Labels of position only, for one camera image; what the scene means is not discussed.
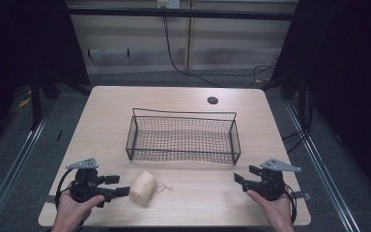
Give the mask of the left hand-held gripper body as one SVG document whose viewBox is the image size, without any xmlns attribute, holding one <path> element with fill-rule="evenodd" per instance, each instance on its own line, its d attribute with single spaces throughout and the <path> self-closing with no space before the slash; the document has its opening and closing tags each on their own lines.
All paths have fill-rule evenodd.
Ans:
<svg viewBox="0 0 371 232">
<path fill-rule="evenodd" d="M 110 202 L 115 197 L 115 190 L 100 188 L 106 176 L 98 175 L 98 167 L 99 164 L 95 158 L 84 159 L 66 166 L 68 170 L 76 170 L 70 188 L 71 198 L 74 201 L 82 203 L 96 195 L 103 195 L 104 200 L 99 203 L 99 207 L 102 208 L 105 202 Z"/>
</svg>

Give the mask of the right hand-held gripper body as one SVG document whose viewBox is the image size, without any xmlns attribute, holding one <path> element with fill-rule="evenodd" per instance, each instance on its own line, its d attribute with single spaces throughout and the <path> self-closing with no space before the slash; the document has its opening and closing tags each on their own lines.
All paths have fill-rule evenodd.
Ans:
<svg viewBox="0 0 371 232">
<path fill-rule="evenodd" d="M 285 182 L 283 172 L 301 172 L 300 167 L 293 166 L 279 159 L 268 159 L 260 164 L 258 168 L 262 169 L 260 182 L 247 181 L 243 191 L 252 189 L 269 201 L 277 200 L 285 192 Z"/>
</svg>

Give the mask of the beige twine roll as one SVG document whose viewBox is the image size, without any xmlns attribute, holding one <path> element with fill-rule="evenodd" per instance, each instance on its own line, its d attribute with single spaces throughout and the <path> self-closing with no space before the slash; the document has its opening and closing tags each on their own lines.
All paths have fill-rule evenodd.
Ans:
<svg viewBox="0 0 371 232">
<path fill-rule="evenodd" d="M 156 177 L 148 171 L 142 171 L 130 186 L 128 197 L 134 203 L 145 206 L 156 186 Z"/>
</svg>

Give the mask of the black wire mesh basket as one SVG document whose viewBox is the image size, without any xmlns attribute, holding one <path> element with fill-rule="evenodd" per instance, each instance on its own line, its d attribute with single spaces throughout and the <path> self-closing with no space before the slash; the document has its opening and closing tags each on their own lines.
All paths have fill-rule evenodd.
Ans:
<svg viewBox="0 0 371 232">
<path fill-rule="evenodd" d="M 126 151 L 130 160 L 238 162 L 235 112 L 132 110 Z"/>
</svg>

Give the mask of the person's left hand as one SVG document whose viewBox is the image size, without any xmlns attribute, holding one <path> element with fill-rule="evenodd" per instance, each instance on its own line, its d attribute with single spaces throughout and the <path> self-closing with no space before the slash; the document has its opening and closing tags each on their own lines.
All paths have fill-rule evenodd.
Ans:
<svg viewBox="0 0 371 232">
<path fill-rule="evenodd" d="M 65 190 L 59 198 L 51 232 L 75 232 L 103 200 L 103 195 L 96 195 L 86 202 L 78 203 L 71 198 L 70 191 Z"/>
</svg>

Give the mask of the person's right hand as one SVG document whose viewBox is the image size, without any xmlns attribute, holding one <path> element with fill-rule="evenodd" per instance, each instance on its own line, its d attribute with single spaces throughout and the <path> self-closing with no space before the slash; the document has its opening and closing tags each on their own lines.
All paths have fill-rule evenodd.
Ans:
<svg viewBox="0 0 371 232">
<path fill-rule="evenodd" d="M 274 232 L 295 232 L 291 220 L 291 201 L 286 194 L 274 201 L 265 199 L 252 189 L 246 194 L 262 208 Z"/>
</svg>

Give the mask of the black metal stand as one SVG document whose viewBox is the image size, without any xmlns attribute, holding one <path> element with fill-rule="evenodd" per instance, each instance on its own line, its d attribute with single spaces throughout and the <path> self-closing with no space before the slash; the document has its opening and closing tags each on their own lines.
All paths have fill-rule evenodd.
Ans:
<svg viewBox="0 0 371 232">
<path fill-rule="evenodd" d="M 32 100 L 32 125 L 33 131 L 42 119 L 42 104 L 41 104 L 41 86 L 37 72 L 33 72 L 31 77 L 31 100 Z"/>
</svg>

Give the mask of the yellow floor tape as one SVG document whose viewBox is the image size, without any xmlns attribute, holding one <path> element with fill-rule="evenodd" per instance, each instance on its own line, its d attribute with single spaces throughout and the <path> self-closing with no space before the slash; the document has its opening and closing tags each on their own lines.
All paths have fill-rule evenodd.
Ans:
<svg viewBox="0 0 371 232">
<path fill-rule="evenodd" d="M 18 107 L 21 108 L 21 107 L 26 106 L 31 99 L 32 99 L 32 91 L 29 90 L 28 93 L 22 99 L 22 101 L 19 103 Z"/>
</svg>

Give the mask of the dark curtain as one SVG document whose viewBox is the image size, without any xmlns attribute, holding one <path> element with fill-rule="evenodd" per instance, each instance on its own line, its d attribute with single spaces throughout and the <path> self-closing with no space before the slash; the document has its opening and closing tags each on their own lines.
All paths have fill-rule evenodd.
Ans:
<svg viewBox="0 0 371 232">
<path fill-rule="evenodd" d="M 0 0 L 0 123 L 19 86 L 90 83 L 66 0 Z"/>
<path fill-rule="evenodd" d="M 371 179 L 371 0 L 299 0 L 272 80 L 302 83 Z"/>
</svg>

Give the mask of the black horizontal metal bar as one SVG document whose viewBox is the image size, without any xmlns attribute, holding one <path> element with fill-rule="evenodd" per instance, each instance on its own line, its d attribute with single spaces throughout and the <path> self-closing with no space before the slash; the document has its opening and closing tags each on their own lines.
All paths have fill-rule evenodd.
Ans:
<svg viewBox="0 0 371 232">
<path fill-rule="evenodd" d="M 294 14 L 257 13 L 257 12 L 230 12 L 209 10 L 177 10 L 177 9 L 132 9 L 132 8 L 67 8 L 70 15 L 127 15 L 127 16 L 161 16 L 161 17 L 189 17 L 189 18 L 227 18 L 227 19 L 257 19 L 291 21 Z"/>
</svg>

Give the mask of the grey metal floor rail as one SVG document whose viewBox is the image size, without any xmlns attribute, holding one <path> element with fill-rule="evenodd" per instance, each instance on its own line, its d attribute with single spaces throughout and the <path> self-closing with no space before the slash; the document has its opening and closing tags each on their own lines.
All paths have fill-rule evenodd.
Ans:
<svg viewBox="0 0 371 232">
<path fill-rule="evenodd" d="M 312 137 L 304 130 L 302 124 L 300 123 L 300 116 L 295 109 L 295 106 L 291 102 L 288 102 L 286 103 L 286 108 L 297 132 L 300 134 L 301 142 L 303 143 L 306 153 L 310 157 L 346 232 L 361 232 L 359 226 L 357 225 L 354 214 L 340 193 L 336 183 L 333 181 Z"/>
<path fill-rule="evenodd" d="M 6 175 L 3 183 L 0 185 L 0 214 L 13 191 L 14 185 L 20 175 L 20 172 L 22 171 L 26 161 L 29 159 L 37 141 L 39 140 L 43 132 L 47 117 L 51 111 L 52 109 L 48 108 L 41 119 L 38 121 L 38 123 L 28 133 L 24 144 L 22 145 L 20 151 L 17 153 L 13 165 L 9 169 L 9 172 Z"/>
</svg>

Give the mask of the white wall power outlet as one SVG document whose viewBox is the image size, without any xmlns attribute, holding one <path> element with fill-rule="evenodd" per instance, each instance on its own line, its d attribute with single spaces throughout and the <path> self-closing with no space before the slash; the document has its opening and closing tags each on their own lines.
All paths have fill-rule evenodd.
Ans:
<svg viewBox="0 0 371 232">
<path fill-rule="evenodd" d="M 157 7 L 159 9 L 178 10 L 181 7 L 180 0 L 157 0 Z"/>
</svg>

